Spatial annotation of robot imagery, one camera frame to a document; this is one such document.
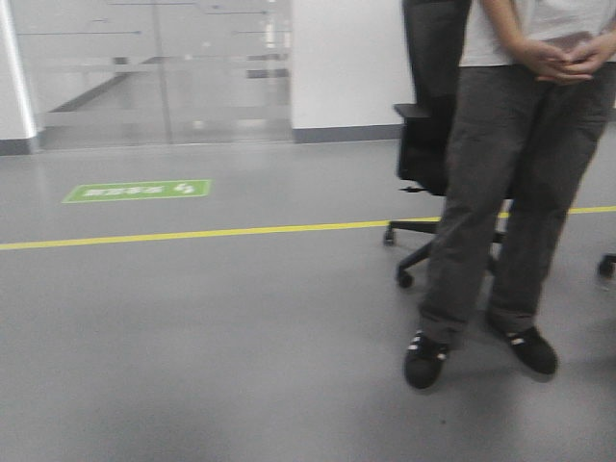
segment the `chair leg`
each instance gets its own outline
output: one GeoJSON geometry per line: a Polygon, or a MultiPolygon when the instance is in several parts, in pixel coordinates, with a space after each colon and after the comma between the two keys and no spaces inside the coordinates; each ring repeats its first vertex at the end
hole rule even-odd
{"type": "Polygon", "coordinates": [[[404,288],[411,287],[413,285],[414,278],[407,271],[407,269],[411,268],[413,265],[417,265],[419,262],[423,260],[427,260],[430,256],[430,249],[432,248],[432,242],[424,245],[419,248],[415,252],[411,253],[408,257],[402,260],[398,264],[398,271],[396,273],[396,280],[398,285],[404,288]]]}
{"type": "Polygon", "coordinates": [[[603,256],[599,263],[598,272],[603,277],[614,277],[614,267],[616,266],[616,253],[608,253],[603,256]]]}
{"type": "MultiPolygon", "coordinates": [[[[396,243],[395,229],[403,229],[407,231],[418,231],[428,234],[436,234],[436,228],[438,221],[390,221],[385,237],[383,239],[386,245],[394,245],[396,243]]],[[[504,233],[501,231],[495,231],[492,238],[492,242],[495,244],[502,244],[504,239],[504,233]]],[[[396,273],[396,280],[401,287],[407,288],[413,285],[414,278],[407,271],[409,268],[417,265],[423,260],[427,260],[430,256],[430,250],[432,248],[432,242],[419,248],[405,259],[399,262],[398,270],[396,273]]],[[[490,255],[488,260],[488,270],[494,274],[496,271],[497,260],[490,255]]]]}

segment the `green floor sign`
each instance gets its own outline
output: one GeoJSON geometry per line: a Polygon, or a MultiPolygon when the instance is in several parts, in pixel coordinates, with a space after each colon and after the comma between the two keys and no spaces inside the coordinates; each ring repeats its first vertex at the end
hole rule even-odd
{"type": "Polygon", "coordinates": [[[210,193],[211,183],[212,180],[178,180],[81,185],[63,203],[200,197],[210,193]]]}

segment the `chair base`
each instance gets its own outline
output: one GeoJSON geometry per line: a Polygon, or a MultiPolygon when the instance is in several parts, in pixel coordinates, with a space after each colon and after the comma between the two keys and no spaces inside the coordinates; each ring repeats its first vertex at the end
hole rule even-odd
{"type": "MultiPolygon", "coordinates": [[[[394,245],[396,243],[396,229],[403,229],[406,231],[417,231],[420,233],[436,234],[438,221],[390,221],[383,237],[383,243],[385,245],[394,245]]],[[[504,239],[504,233],[501,231],[495,231],[492,242],[495,244],[502,244],[504,239]]],[[[430,250],[432,248],[432,241],[418,250],[414,251],[406,258],[401,260],[398,264],[396,273],[396,280],[398,285],[407,288],[413,285],[413,276],[407,271],[409,268],[417,265],[423,260],[427,260],[430,256],[430,250]]],[[[494,274],[497,266],[496,259],[490,255],[488,260],[487,269],[494,274]]]]}

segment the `hand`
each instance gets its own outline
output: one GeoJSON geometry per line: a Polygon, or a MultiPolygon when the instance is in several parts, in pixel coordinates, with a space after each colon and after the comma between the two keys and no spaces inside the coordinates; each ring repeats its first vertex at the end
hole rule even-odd
{"type": "Polygon", "coordinates": [[[572,67],[573,58],[585,53],[577,48],[575,54],[574,51],[566,53],[557,46],[529,38],[513,42],[507,48],[516,60],[537,74],[538,81],[574,85],[593,78],[591,72],[572,67]]]}
{"type": "MultiPolygon", "coordinates": [[[[566,53],[566,62],[559,70],[567,75],[592,76],[616,53],[616,34],[607,33],[580,43],[566,53]]],[[[562,80],[549,75],[540,75],[537,80],[558,85],[572,85],[571,80],[562,80]]]]}

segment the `glass wall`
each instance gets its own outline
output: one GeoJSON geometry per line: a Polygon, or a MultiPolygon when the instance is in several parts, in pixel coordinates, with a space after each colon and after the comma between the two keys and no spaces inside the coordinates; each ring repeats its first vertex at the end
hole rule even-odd
{"type": "Polygon", "coordinates": [[[289,140],[291,0],[13,0],[43,148],[289,140]]]}

